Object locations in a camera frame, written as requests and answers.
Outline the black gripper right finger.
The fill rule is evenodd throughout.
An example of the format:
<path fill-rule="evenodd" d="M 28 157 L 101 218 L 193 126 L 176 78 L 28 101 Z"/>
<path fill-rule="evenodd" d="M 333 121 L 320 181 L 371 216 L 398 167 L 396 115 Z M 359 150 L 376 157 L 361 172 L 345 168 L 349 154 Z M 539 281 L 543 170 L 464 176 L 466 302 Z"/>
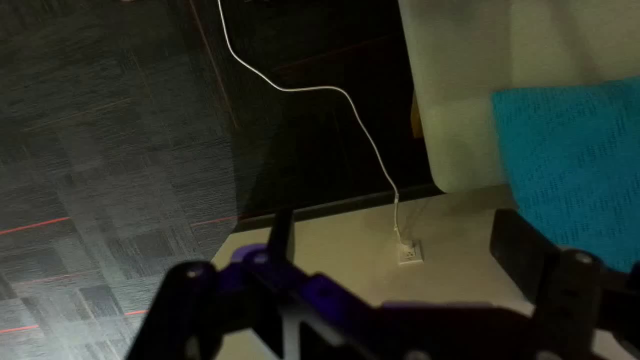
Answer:
<path fill-rule="evenodd" d="M 589 360 L 603 266 L 592 254 L 559 250 L 515 210 L 496 210 L 489 253 L 533 307 L 533 360 Z"/>

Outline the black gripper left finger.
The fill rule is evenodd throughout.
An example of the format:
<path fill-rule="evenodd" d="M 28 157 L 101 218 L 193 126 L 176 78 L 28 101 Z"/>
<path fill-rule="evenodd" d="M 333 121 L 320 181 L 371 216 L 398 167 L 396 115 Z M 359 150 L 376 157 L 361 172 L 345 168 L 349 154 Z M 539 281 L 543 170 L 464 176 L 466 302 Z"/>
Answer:
<path fill-rule="evenodd" d="M 213 290 L 210 262 L 170 268 L 148 308 L 126 360 L 212 360 L 220 338 L 204 326 L 205 299 Z"/>

